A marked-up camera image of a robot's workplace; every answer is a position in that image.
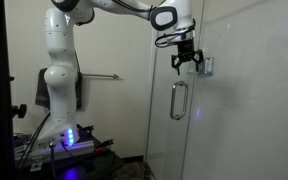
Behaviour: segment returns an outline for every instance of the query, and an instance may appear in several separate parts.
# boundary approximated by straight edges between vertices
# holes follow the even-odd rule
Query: metal bracket
[[[33,157],[30,172],[35,172],[35,171],[41,170],[42,165],[43,165],[43,157],[42,156]]]
[[[176,69],[177,74],[180,75],[180,66],[185,62],[194,61],[196,66],[196,71],[200,71],[200,66],[204,62],[204,55],[203,51],[201,49],[198,49],[197,51],[185,53],[185,54],[179,54],[179,55],[172,55],[172,68]]]
[[[212,76],[214,75],[214,57],[205,58],[199,65],[198,74],[203,76]]]
[[[104,75],[104,74],[84,74],[83,73],[83,76],[90,76],[90,77],[107,77],[107,78],[113,78],[113,79],[119,79],[120,76],[117,75],[117,74],[113,74],[113,75]]]
[[[19,119],[23,119],[25,117],[26,111],[27,111],[26,104],[21,104],[20,107],[13,106],[12,108],[13,117],[18,115]]]
[[[67,148],[74,156],[91,154],[92,152],[94,152],[95,149],[94,142],[92,140],[75,143],[73,146]],[[25,162],[24,167],[29,167],[31,165],[31,171],[32,169],[38,171],[38,166],[36,165],[39,165],[40,162],[42,164],[51,162],[50,150],[51,150],[50,148],[45,147],[45,149],[38,149],[32,151],[28,156],[28,161]],[[54,150],[55,150],[55,161],[71,157],[61,146],[56,146]],[[17,162],[21,159],[22,154],[23,152],[15,154],[15,160]]]

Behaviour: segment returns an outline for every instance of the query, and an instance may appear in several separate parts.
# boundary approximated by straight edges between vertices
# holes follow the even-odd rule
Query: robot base
[[[76,143],[71,147],[67,146],[66,149],[72,155],[80,156],[80,155],[93,153],[95,148],[94,148],[93,141],[86,141],[86,142]],[[17,153],[15,155],[16,163],[18,163],[22,154],[23,153]],[[55,154],[55,161],[71,158],[71,156],[65,151],[62,145],[57,145],[54,148],[54,154]],[[41,169],[43,163],[48,163],[50,161],[51,161],[51,149],[50,148],[36,150],[36,151],[31,152],[24,167],[32,166],[31,172],[38,171]]]

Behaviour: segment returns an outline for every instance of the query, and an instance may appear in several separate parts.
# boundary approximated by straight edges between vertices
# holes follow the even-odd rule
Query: floor
[[[116,172],[114,180],[153,180],[151,170],[145,162],[126,163]]]

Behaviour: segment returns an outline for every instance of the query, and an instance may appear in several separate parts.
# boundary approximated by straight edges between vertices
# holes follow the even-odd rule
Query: blue light
[[[201,110],[200,110],[200,108],[198,108],[196,111],[196,117],[200,117],[200,115],[201,115]]]
[[[67,130],[67,132],[68,132],[68,137],[69,137],[69,146],[72,146],[73,144],[74,144],[74,135],[73,135],[73,130],[72,130],[72,128],[69,128],[68,130]]]
[[[78,168],[71,168],[67,171],[63,171],[63,179],[76,179],[76,177],[80,177],[80,170]]]

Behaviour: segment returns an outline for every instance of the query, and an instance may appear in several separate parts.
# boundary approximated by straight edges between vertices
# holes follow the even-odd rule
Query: white wall
[[[143,1],[154,4],[153,0]],[[32,133],[46,115],[36,106],[39,69],[50,66],[44,37],[48,1],[6,1],[13,104],[27,104],[14,132]],[[75,45],[84,73],[120,75],[122,80],[85,78],[82,126],[94,125],[100,140],[113,138],[121,157],[143,155],[150,102],[152,28],[148,21],[96,10],[94,22],[75,28]]]
[[[206,0],[184,180],[288,179],[288,1]]]

